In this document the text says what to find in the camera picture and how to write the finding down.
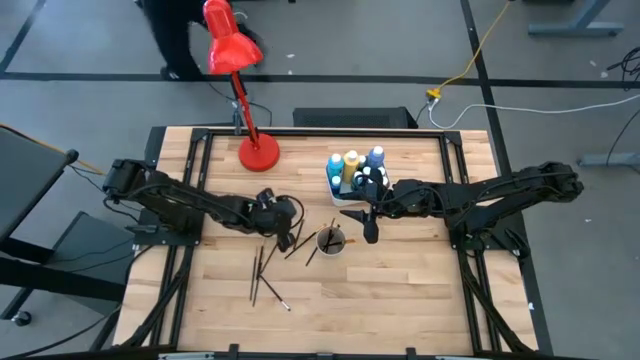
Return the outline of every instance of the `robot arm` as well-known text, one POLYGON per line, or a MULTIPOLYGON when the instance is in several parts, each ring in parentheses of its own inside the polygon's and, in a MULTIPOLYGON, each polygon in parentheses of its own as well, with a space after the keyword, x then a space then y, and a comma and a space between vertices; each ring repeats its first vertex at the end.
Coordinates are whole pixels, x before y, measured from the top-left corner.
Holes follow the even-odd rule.
POLYGON ((405 216, 434 216, 445 219, 447 227, 463 235, 492 228, 502 218, 543 201, 570 202, 584 189, 571 167, 548 162, 538 167, 473 184, 430 183, 399 180, 393 190, 382 186, 382 175, 374 169, 359 191, 345 196, 349 200, 365 200, 365 211, 342 210, 343 215, 364 225, 369 243, 378 241, 376 218, 397 219, 405 216), (488 206, 478 203, 500 199, 488 206))
POLYGON ((286 195, 275 196, 269 188, 255 199, 237 195, 217 196, 149 169, 144 162, 116 160, 103 185, 107 200, 115 203, 136 201, 152 211, 172 231, 190 227, 189 214, 199 211, 228 229, 244 234, 257 232, 278 236, 278 248, 286 251, 292 244, 289 233, 296 209, 286 195))

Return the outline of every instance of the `wire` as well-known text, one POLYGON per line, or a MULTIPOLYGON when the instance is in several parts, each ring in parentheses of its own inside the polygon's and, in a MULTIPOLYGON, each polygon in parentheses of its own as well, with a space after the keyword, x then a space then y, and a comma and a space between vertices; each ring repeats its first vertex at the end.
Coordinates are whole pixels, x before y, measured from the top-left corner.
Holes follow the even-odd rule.
POLYGON ((424 109, 427 108, 427 106, 429 106, 429 102, 428 101, 420 108, 420 111, 418 111, 418 116, 416 116, 416 122, 417 123, 420 123, 420 116, 422 115, 422 112, 424 111, 424 109))
POLYGON ((620 138, 622 137, 622 134, 624 134, 624 132, 627 130, 627 128, 629 127, 629 125, 631 125, 631 123, 633 122, 633 119, 635 119, 638 114, 640 114, 640 109, 638 109, 632 116, 631 118, 627 121, 626 124, 624 124, 624 127, 622 128, 622 130, 620 131, 620 133, 618 134, 618 137, 616 137, 616 140, 613 142, 613 145, 611 145, 611 149, 609 149, 609 153, 607 154, 607 161, 605 163, 605 166, 609 166, 609 160, 611 159, 611 154, 613 153, 613 149, 615 149, 616 145, 618 145, 618 141, 620 141, 620 138))
POLYGON ((476 108, 476 107, 492 108, 492 109, 505 110, 505 111, 521 111, 521 112, 529 112, 529 113, 542 114, 542 115, 557 115, 557 114, 569 114, 569 113, 574 113, 574 112, 579 112, 579 111, 605 108, 605 107, 610 107, 610 106, 617 106, 617 105, 621 105, 621 104, 627 103, 629 101, 632 101, 632 100, 635 100, 635 99, 638 99, 638 98, 640 98, 640 95, 635 95, 635 96, 632 96, 630 98, 627 98, 627 99, 624 99, 624 100, 620 100, 620 101, 616 101, 616 102, 612 102, 612 103, 596 104, 596 105, 590 105, 590 106, 585 106, 585 107, 581 107, 581 108, 567 109, 567 110, 536 110, 536 109, 515 108, 515 107, 498 106, 498 105, 471 104, 471 105, 467 106, 462 111, 462 113, 458 116, 456 121, 454 121, 451 125, 446 125, 446 126, 436 123, 433 120, 433 118, 431 117, 431 112, 435 108, 435 106, 433 106, 433 107, 430 107, 430 110, 429 110, 429 121, 431 121, 431 123, 435 127, 439 128, 439 129, 448 130, 448 129, 451 129, 454 126, 456 126, 458 124, 458 122, 460 122, 462 117, 467 113, 467 111, 469 111, 472 108, 476 108))
MULTIPOLYGON (((627 55, 622 58, 622 61, 619 63, 613 64, 607 68, 607 71, 611 71, 617 67, 622 69, 622 81, 623 83, 627 81, 628 76, 635 76, 632 81, 638 81, 640 79, 640 56, 636 56, 640 54, 640 47, 636 47, 629 51, 627 55)), ((631 88, 625 87, 624 91, 629 91, 631 88)))
POLYGON ((123 255, 120 256, 119 258, 115 258, 115 259, 111 259, 111 260, 107 260, 101 263, 97 263, 97 264, 93 264, 87 267, 83 267, 83 268, 79 268, 79 269, 75 269, 75 270, 71 270, 71 271, 67 271, 68 273, 77 273, 77 272, 81 272, 81 271, 86 271, 86 270, 91 270, 100 266, 104 266, 104 265, 109 265, 109 264, 113 264, 114 262, 118 262, 120 260, 124 260, 126 258, 128 258, 129 256, 131 256, 131 254, 127 254, 127 255, 123 255))
POLYGON ((71 258, 71 259, 61 259, 61 260, 58 260, 58 261, 48 262, 46 265, 47 265, 47 266, 49 266, 49 265, 59 264, 59 263, 63 263, 63 262, 76 261, 76 260, 80 260, 80 259, 85 258, 85 257, 90 256, 90 255, 103 255, 103 254, 106 254, 106 253, 110 252, 111 250, 114 250, 114 249, 119 248, 120 246, 122 246, 122 245, 124 245, 124 244, 129 243, 131 240, 133 240, 133 238, 129 238, 129 239, 127 239, 127 240, 125 240, 125 241, 123 241, 123 242, 121 242, 121 243, 119 243, 119 244, 113 245, 112 247, 110 247, 110 248, 108 248, 108 249, 106 249, 106 250, 103 250, 103 251, 93 251, 93 252, 88 252, 88 253, 86 253, 86 254, 83 254, 83 255, 77 256, 77 257, 75 257, 75 258, 71 258))
MULTIPOLYGON (((207 83, 207 85, 209 85, 209 87, 210 87, 213 91, 215 91, 216 93, 218 93, 218 95, 222 96, 223 98, 227 99, 228 101, 231 101, 231 102, 236 102, 236 101, 237 101, 236 99, 232 98, 231 96, 228 96, 228 95, 226 95, 225 93, 223 93, 222 91, 220 91, 220 90, 216 89, 216 87, 215 87, 215 86, 213 86, 213 85, 211 85, 211 83, 207 83)), ((266 106, 264 106, 264 105, 260 105, 260 104, 254 103, 254 102, 252 102, 252 101, 249 101, 249 104, 250 104, 250 105, 253 105, 253 106, 257 107, 257 108, 263 109, 263 110, 265 110, 266 112, 268 112, 268 113, 269 113, 269 127, 271 127, 271 126, 273 125, 273 112, 271 112, 271 110, 269 110, 269 108, 268 108, 268 107, 266 107, 266 106)))
MULTIPOLYGON (((98 186, 98 184, 96 184, 93 180, 89 179, 87 176, 84 176, 84 175, 80 174, 79 172, 80 172, 80 171, 82 171, 82 172, 86 172, 86 173, 88 173, 88 174, 94 174, 94 175, 100 175, 100 174, 98 174, 98 173, 96 173, 96 172, 93 172, 93 171, 80 169, 80 168, 77 168, 77 167, 72 166, 72 165, 69 165, 69 167, 70 167, 70 168, 71 168, 71 169, 72 169, 76 174, 78 174, 78 176, 80 176, 81 178, 83 178, 83 179, 87 180, 91 185, 93 185, 93 187, 95 187, 96 189, 98 189, 98 191, 100 191, 101 193, 103 193, 103 194, 104 194, 104 191, 102 190, 102 188, 100 188, 100 186, 98 186)), ((133 211, 137 211, 137 212, 140 212, 140 211, 141 211, 140 209, 136 209, 136 208, 134 208, 133 206, 129 206, 129 205, 127 205, 127 204, 123 204, 122 202, 118 203, 117 205, 120 205, 120 206, 122 206, 122 207, 125 207, 125 208, 130 209, 130 210, 133 210, 133 211)))
POLYGON ((133 260, 131 260, 131 262, 129 263, 129 265, 127 266, 127 270, 124 272, 124 282, 125 284, 127 283, 127 279, 129 279, 129 273, 131 273, 131 268, 133 267, 133 263, 136 262, 136 260, 138 260, 138 258, 140 256, 142 256, 144 253, 146 253, 147 251, 151 250, 151 248, 153 248, 153 245, 149 245, 146 248, 140 250, 139 253, 137 253, 134 257, 133 260))
POLYGON ((93 185, 94 188, 98 189, 98 191, 100 191, 101 193, 104 193, 104 191, 102 190, 102 188, 100 186, 98 186, 98 184, 96 184, 95 182, 93 182, 93 180, 89 179, 89 177, 80 174, 81 169, 75 167, 75 166, 69 166, 71 168, 71 170, 73 170, 78 176, 80 176, 81 178, 87 180, 89 182, 89 184, 93 185))
POLYGON ((296 226, 298 226, 300 224, 302 219, 304 219, 304 205, 302 205, 302 201, 298 200, 298 198, 293 197, 291 195, 282 195, 282 196, 279 196, 279 197, 283 197, 283 198, 286 198, 286 199, 291 199, 291 200, 297 202, 298 205, 300 205, 300 209, 301 209, 302 213, 300 214, 300 218, 298 219, 298 221, 296 221, 295 224, 291 225, 291 229, 293 229, 293 228, 295 228, 296 226))
POLYGON ((135 218, 135 216, 129 214, 128 212, 125 211, 120 211, 120 210, 116 210, 114 208, 112 208, 111 206, 109 206, 109 204, 107 204, 107 201, 109 201, 109 199, 104 198, 102 200, 102 205, 104 205, 104 207, 106 207, 107 209, 113 211, 116 214, 120 214, 120 215, 124 215, 124 216, 128 216, 129 218, 131 218, 133 221, 135 221, 136 224, 138 224, 138 219, 135 218))
MULTIPOLYGON (((149 251, 153 246, 148 246, 146 247, 144 250, 140 251, 138 254, 136 254, 136 256, 133 257, 133 260, 131 260, 131 262, 129 263, 129 266, 127 266, 127 270, 125 271, 125 275, 128 278, 129 277, 129 272, 131 271, 131 267, 133 266, 133 263, 140 257, 142 256, 142 254, 146 253, 147 251, 149 251)), ((116 306, 115 309, 113 309, 113 311, 111 311, 111 313, 103 316, 102 318, 100 318, 98 321, 94 322, 93 324, 89 325, 88 327, 78 331, 77 333, 67 336, 66 338, 56 341, 53 344, 49 344, 47 346, 43 346, 41 348, 35 349, 35 350, 29 350, 27 352, 23 352, 21 354, 16 354, 16 355, 11 355, 9 357, 6 358, 2 358, 1 360, 15 360, 15 359, 22 359, 34 354, 38 354, 41 353, 43 351, 52 349, 56 346, 62 345, 66 342, 69 342, 75 338, 77 338, 78 336, 86 333, 87 331, 93 329, 94 327, 96 327, 99 323, 101 323, 102 321, 104 321, 105 319, 108 319, 109 317, 113 316, 116 312, 120 311, 120 309, 122 308, 122 304, 116 306)))
POLYGON ((487 32, 482 37, 482 40, 480 40, 480 44, 478 45, 478 49, 476 50, 475 54, 473 55, 473 57, 471 58, 471 60, 467 64, 467 68, 464 70, 464 72, 462 74, 458 75, 458 76, 452 77, 449 80, 443 82, 437 88, 428 90, 427 91, 428 95, 431 95, 431 96, 433 96, 435 98, 440 98, 441 97, 442 88, 444 88, 445 86, 447 86, 448 84, 452 83, 455 80, 458 80, 458 79, 461 79, 461 78, 465 77, 469 73, 469 71, 471 70, 471 67, 473 66, 474 62, 476 61, 476 58, 478 57, 478 55, 480 55, 480 51, 482 50, 482 46, 484 46, 485 41, 487 41, 487 39, 489 38, 489 35, 493 31, 493 28, 500 22, 500 19, 502 19, 502 16, 507 12, 507 9, 509 8, 510 5, 511 5, 511 1, 507 1, 504 4, 504 7, 502 8, 502 11, 500 11, 500 14, 498 14, 496 19, 493 21, 493 24, 491 24, 491 26, 489 26, 489 29, 487 30, 487 32))
POLYGON ((49 345, 47 345, 47 346, 43 346, 43 347, 38 348, 38 349, 35 349, 35 350, 30 350, 30 351, 27 351, 27 352, 23 352, 23 353, 21 353, 21 354, 11 355, 11 356, 9 356, 9 357, 2 358, 2 360, 22 359, 22 358, 25 358, 25 357, 28 357, 28 356, 31 356, 31 355, 38 354, 38 353, 41 353, 41 352, 43 352, 43 351, 49 350, 49 349, 54 348, 54 347, 56 347, 56 346, 62 345, 62 344, 64 344, 64 343, 66 343, 66 342, 69 342, 69 341, 71 341, 71 340, 73 340, 73 339, 77 338, 78 336, 80 336, 80 335, 82 335, 82 334, 86 333, 87 331, 89 331, 89 330, 93 329, 94 327, 98 326, 98 324, 100 324, 102 321, 104 321, 105 319, 107 319, 107 318, 111 317, 111 315, 113 315, 113 314, 115 314, 117 311, 119 311, 121 307, 122 307, 122 305, 118 305, 118 306, 116 306, 116 308, 115 308, 115 309, 113 309, 113 311, 111 311, 109 314, 107 314, 107 315, 105 315, 105 316, 101 317, 100 319, 98 319, 98 320, 97 320, 96 322, 94 322, 93 324, 91 324, 91 325, 87 326, 86 328, 84 328, 84 329, 82 329, 82 330, 78 331, 77 333, 75 333, 75 334, 73 334, 73 335, 70 335, 70 336, 68 336, 68 337, 66 337, 66 338, 64 338, 64 339, 62 339, 62 340, 58 340, 58 341, 54 342, 53 344, 49 344, 49 345))
MULTIPOLYGON (((30 137, 30 136, 27 136, 27 135, 25 135, 25 134, 21 133, 20 131, 18 131, 18 130, 16 130, 16 129, 14 129, 14 128, 12 128, 12 127, 10 127, 9 125, 0 124, 0 128, 5 129, 5 130, 8 130, 8 131, 10 131, 10 132, 12 132, 12 133, 14 133, 14 134, 16 134, 16 135, 18 135, 18 136, 21 136, 21 137, 23 137, 23 138, 25 138, 25 139, 27 139, 27 140, 33 141, 34 143, 39 144, 39 145, 42 145, 42 146, 44 146, 44 147, 46 147, 46 148, 48 148, 48 149, 50 149, 50 150, 53 150, 53 151, 59 152, 59 153, 61 153, 61 154, 66 154, 66 152, 64 152, 64 151, 62 151, 62 150, 60 150, 60 149, 58 149, 57 147, 55 147, 55 146, 53 146, 53 145, 49 145, 49 144, 47 144, 47 143, 45 143, 45 142, 43 142, 43 141, 40 141, 40 140, 36 140, 36 139, 34 139, 34 138, 30 137)), ((84 161, 81 161, 81 160, 77 160, 77 162, 78 162, 78 164, 80 164, 80 165, 82 165, 82 166, 86 167, 87 169, 90 169, 91 171, 93 171, 93 172, 95 172, 95 173, 97 173, 97 174, 99 174, 99 175, 104 175, 104 173, 103 173, 100 169, 98 169, 97 167, 95 167, 95 166, 92 166, 92 165, 90 165, 90 164, 88 164, 88 163, 86 163, 86 162, 84 162, 84 161)))

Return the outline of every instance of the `black cable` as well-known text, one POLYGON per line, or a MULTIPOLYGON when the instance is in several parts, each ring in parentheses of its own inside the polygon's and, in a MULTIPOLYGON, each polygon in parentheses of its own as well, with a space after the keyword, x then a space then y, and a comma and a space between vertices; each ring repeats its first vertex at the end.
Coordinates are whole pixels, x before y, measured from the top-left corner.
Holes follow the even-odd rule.
MULTIPOLYGON (((631 81, 638 81, 640 78, 640 56, 636 56, 640 54, 640 47, 636 47, 629 51, 627 55, 622 58, 622 61, 619 63, 613 64, 607 68, 607 71, 611 71, 617 67, 622 69, 622 82, 627 81, 627 76, 634 77, 631 81)), ((631 88, 624 88, 624 91, 629 91, 631 88)))
POLYGON ((424 111, 424 109, 427 108, 427 106, 429 106, 429 101, 427 101, 424 106, 422 108, 420 108, 420 111, 418 111, 418 116, 416 117, 416 123, 420 124, 420 115, 422 115, 422 112, 424 111))
POLYGON ((296 221, 295 224, 291 225, 291 229, 293 229, 296 226, 300 225, 300 222, 302 221, 302 219, 304 219, 304 205, 302 205, 302 201, 298 200, 298 198, 296 198, 294 196, 291 196, 291 195, 281 195, 281 196, 278 196, 278 197, 291 199, 291 200, 297 202, 298 205, 300 205, 300 210, 301 210, 300 218, 298 219, 298 221, 296 221))
POLYGON ((129 238, 129 239, 127 239, 127 240, 125 240, 125 241, 123 241, 123 242, 121 242, 121 243, 119 243, 119 244, 113 245, 112 247, 110 247, 110 248, 108 248, 108 249, 106 249, 106 250, 103 250, 103 251, 93 251, 93 252, 88 252, 88 253, 86 253, 86 254, 83 254, 83 255, 77 256, 77 257, 75 257, 75 258, 71 258, 71 259, 61 259, 61 260, 58 260, 58 261, 48 262, 46 265, 47 265, 47 266, 49 266, 49 265, 59 264, 59 263, 63 263, 63 262, 77 261, 77 260, 80 260, 80 259, 82 259, 82 258, 84 258, 84 257, 87 257, 87 256, 90 256, 90 255, 103 255, 103 254, 106 254, 106 253, 110 252, 111 250, 114 250, 114 249, 116 249, 116 248, 119 248, 120 246, 122 246, 122 245, 124 245, 124 244, 126 244, 126 243, 130 242, 131 240, 133 240, 133 238, 129 238))
POLYGON ((95 171, 91 171, 91 170, 87 170, 87 169, 82 169, 82 168, 79 168, 79 167, 76 167, 76 166, 73 166, 73 165, 69 165, 69 167, 72 168, 72 169, 76 169, 77 171, 86 172, 87 174, 104 176, 104 174, 100 174, 100 173, 97 173, 95 171))
POLYGON ((129 279, 129 273, 131 272, 131 268, 133 267, 133 263, 135 263, 136 260, 138 260, 138 258, 140 256, 142 256, 144 253, 146 253, 147 251, 151 250, 152 247, 153 247, 153 245, 147 246, 146 248, 142 249, 139 253, 137 253, 136 256, 133 257, 133 260, 131 260, 131 262, 127 266, 127 270, 125 270, 125 272, 124 272, 124 282, 125 282, 125 284, 127 283, 127 279, 129 279))
POLYGON ((87 266, 87 267, 83 267, 83 268, 80 268, 80 269, 75 269, 75 270, 71 270, 71 271, 67 271, 67 272, 68 273, 77 273, 77 272, 81 272, 81 271, 91 270, 93 268, 97 268, 97 267, 100 267, 100 266, 113 264, 114 262, 118 262, 120 260, 128 258, 129 255, 131 255, 131 254, 127 254, 127 255, 121 256, 119 258, 115 258, 115 259, 112 259, 112 260, 107 260, 107 261, 104 261, 104 262, 101 262, 101 263, 93 264, 91 266, 87 266))
POLYGON ((73 334, 73 335, 70 335, 70 336, 68 336, 68 337, 66 337, 66 338, 64 338, 64 339, 62 339, 62 340, 58 340, 58 341, 54 342, 53 344, 49 344, 49 345, 47 345, 47 346, 43 346, 43 347, 38 348, 38 349, 35 349, 35 350, 30 350, 30 351, 27 351, 27 352, 23 352, 23 353, 21 353, 21 354, 11 355, 11 356, 9 356, 9 357, 2 358, 1 360, 22 359, 22 358, 25 358, 25 357, 28 357, 28 356, 31 356, 31 355, 38 354, 38 353, 41 353, 41 352, 43 352, 43 351, 49 350, 49 349, 54 348, 54 347, 56 347, 56 346, 62 345, 62 344, 64 344, 64 343, 66 343, 66 342, 69 342, 69 341, 71 341, 71 340, 73 340, 73 339, 77 338, 78 336, 80 336, 80 335, 82 335, 82 334, 86 333, 87 331, 89 331, 89 330, 93 329, 94 327, 96 327, 98 324, 100 324, 100 323, 101 323, 102 321, 104 321, 105 319, 107 319, 107 318, 111 317, 111 315, 113 315, 113 314, 115 314, 117 311, 119 311, 121 307, 122 307, 122 305, 118 305, 118 306, 116 306, 116 308, 115 308, 115 309, 113 309, 113 311, 112 311, 112 312, 110 312, 109 314, 107 314, 107 315, 105 315, 105 316, 101 317, 100 319, 98 319, 98 320, 97 320, 96 322, 94 322, 93 324, 91 324, 91 325, 87 326, 86 328, 84 328, 84 329, 82 329, 82 330, 78 331, 77 333, 75 333, 75 334, 73 334))
MULTIPOLYGON (((223 98, 227 99, 228 101, 238 102, 236 99, 232 98, 231 96, 228 96, 225 93, 223 93, 222 91, 216 89, 216 87, 213 86, 211 83, 207 83, 207 85, 209 85, 209 87, 213 91, 215 91, 218 95, 222 96, 223 98)), ((257 107, 257 108, 263 109, 266 112, 268 112, 269 113, 269 127, 271 127, 273 125, 273 112, 271 112, 271 110, 269 110, 268 107, 266 107, 264 105, 260 105, 260 104, 254 103, 254 102, 251 102, 251 101, 249 101, 249 105, 253 105, 253 106, 257 107)))
POLYGON ((77 167, 75 167, 75 166, 69 166, 69 167, 70 167, 70 168, 71 168, 71 170, 73 170, 73 171, 74 171, 78 176, 80 176, 81 178, 83 178, 83 179, 87 180, 87 181, 89 182, 89 184, 93 185, 93 187, 94 187, 94 188, 98 189, 98 191, 100 191, 101 193, 104 193, 104 191, 102 191, 102 188, 101 188, 100 186, 98 186, 98 184, 96 184, 95 182, 93 182, 93 180, 89 179, 89 177, 88 177, 88 176, 85 176, 85 175, 80 174, 81 169, 79 169, 79 168, 77 168, 77 167))
MULTIPOLYGON (((80 169, 80 168, 77 168, 77 167, 75 167, 75 166, 71 166, 71 165, 69 165, 69 167, 70 167, 70 168, 71 168, 71 169, 72 169, 72 170, 73 170, 73 171, 74 171, 78 176, 80 176, 81 178, 83 178, 83 179, 87 180, 91 185, 93 185, 93 187, 95 187, 96 189, 98 189, 98 191, 100 191, 101 193, 103 193, 103 194, 104 194, 104 191, 102 190, 102 188, 101 188, 100 186, 98 186, 98 184, 96 184, 96 183, 95 183, 93 180, 91 180, 89 177, 87 177, 87 176, 84 176, 84 175, 80 174, 80 173, 79 173, 79 171, 86 172, 86 173, 93 174, 93 175, 100 175, 100 176, 104 176, 104 175, 98 174, 97 172, 93 172, 93 171, 89 171, 89 170, 80 169)), ((127 209, 129 209, 129 210, 133 210, 133 211, 140 212, 140 209, 136 209, 136 208, 134 208, 133 206, 129 206, 129 205, 127 205, 127 204, 119 203, 118 205, 120 205, 120 206, 122 206, 122 207, 125 207, 125 208, 127 208, 127 209)))
POLYGON ((106 207, 107 209, 113 211, 116 214, 120 214, 120 215, 124 215, 124 216, 128 216, 129 218, 131 218, 133 221, 135 221, 136 224, 138 224, 138 219, 136 219, 133 215, 129 214, 128 212, 124 212, 124 211, 120 211, 120 210, 116 210, 114 208, 112 208, 111 206, 109 206, 109 204, 107 204, 107 201, 109 199, 104 198, 102 200, 102 205, 104 205, 104 207, 106 207))
MULTIPOLYGON (((149 246, 149 247, 145 248, 144 250, 140 251, 136 256, 134 256, 134 257, 133 257, 133 260, 131 260, 131 263, 129 263, 129 266, 127 267, 127 271, 125 271, 125 274, 126 274, 126 276, 127 276, 127 277, 129 276, 129 272, 131 271, 131 267, 133 266, 133 263, 134 263, 134 262, 135 262, 135 261, 136 261, 136 260, 137 260, 141 255, 142 255, 142 254, 144 254, 145 252, 149 251, 149 249, 151 249, 152 247, 153 247, 153 246, 149 246)), ((78 331, 77 333, 75 333, 75 334, 73 334, 73 335, 70 335, 70 336, 68 336, 68 337, 66 337, 66 338, 64 338, 64 339, 62 339, 62 340, 56 341, 56 342, 54 342, 53 344, 49 344, 49 345, 47 345, 47 346, 43 346, 43 347, 38 348, 38 349, 35 349, 35 350, 29 350, 29 351, 27 351, 27 352, 23 352, 23 353, 21 353, 21 354, 11 355, 11 356, 9 356, 9 357, 2 358, 1 360, 22 359, 22 358, 25 358, 25 357, 28 357, 28 356, 31 356, 31 355, 34 355, 34 354, 38 354, 38 353, 41 353, 41 352, 46 351, 46 350, 49 350, 49 349, 52 349, 52 348, 54 348, 54 347, 56 347, 56 346, 59 346, 59 345, 62 345, 62 344, 64 344, 64 343, 66 343, 66 342, 69 342, 69 341, 71 341, 71 340, 73 340, 73 339, 77 338, 78 336, 80 336, 80 335, 82 335, 82 334, 86 333, 87 331, 89 331, 89 330, 93 329, 93 328, 94 328, 94 327, 96 327, 99 323, 101 323, 101 322, 102 322, 102 321, 104 321, 105 319, 107 319, 107 318, 111 317, 112 315, 114 315, 114 314, 115 314, 116 312, 118 312, 121 308, 122 308, 122 304, 120 304, 120 305, 116 306, 116 308, 115 308, 115 309, 113 309, 113 311, 112 311, 111 313, 109 313, 109 314, 107 314, 107 315, 103 316, 103 317, 102 317, 102 318, 100 318, 98 321, 94 322, 93 324, 89 325, 88 327, 86 327, 86 328, 84 328, 84 329, 82 329, 82 330, 78 331)))
POLYGON ((638 109, 632 116, 631 118, 627 121, 626 124, 624 124, 624 127, 622 128, 622 130, 620 131, 620 133, 618 134, 618 137, 616 137, 616 140, 613 142, 613 145, 611 145, 611 149, 609 149, 609 153, 607 154, 607 161, 605 162, 605 166, 609 166, 609 160, 611 159, 611 154, 613 153, 613 149, 615 149, 616 145, 618 145, 618 141, 620 141, 620 138, 622 137, 622 134, 624 134, 624 132, 627 130, 627 128, 629 127, 629 125, 631 125, 631 122, 633 122, 633 119, 635 119, 638 114, 640 114, 640 109, 638 109))
POLYGON ((256 103, 251 102, 251 101, 249 101, 249 104, 253 105, 253 106, 257 107, 257 108, 263 109, 266 112, 268 112, 269 113, 269 127, 271 127, 273 125, 273 113, 271 112, 271 110, 269 110, 268 107, 266 107, 264 105, 256 104, 256 103))

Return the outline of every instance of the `black pants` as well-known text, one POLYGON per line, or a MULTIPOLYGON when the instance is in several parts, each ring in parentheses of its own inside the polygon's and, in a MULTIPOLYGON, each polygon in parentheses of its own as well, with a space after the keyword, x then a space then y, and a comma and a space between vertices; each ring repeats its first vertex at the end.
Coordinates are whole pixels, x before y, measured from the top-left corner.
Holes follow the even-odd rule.
MULTIPOLYGON (((199 23, 207 29, 201 0, 143 0, 143 10, 167 67, 180 80, 197 81, 204 77, 191 56, 189 26, 199 23)), ((258 42, 259 38, 244 24, 238 24, 241 33, 258 42)))

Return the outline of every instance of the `person's leg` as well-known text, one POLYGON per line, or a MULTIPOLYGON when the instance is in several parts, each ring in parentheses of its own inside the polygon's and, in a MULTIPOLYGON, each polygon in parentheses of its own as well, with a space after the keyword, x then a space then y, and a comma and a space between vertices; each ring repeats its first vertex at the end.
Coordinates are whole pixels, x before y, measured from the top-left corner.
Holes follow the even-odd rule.
POLYGON ((181 0, 145 0, 144 12, 168 71, 184 81, 201 80, 189 48, 189 18, 181 0))

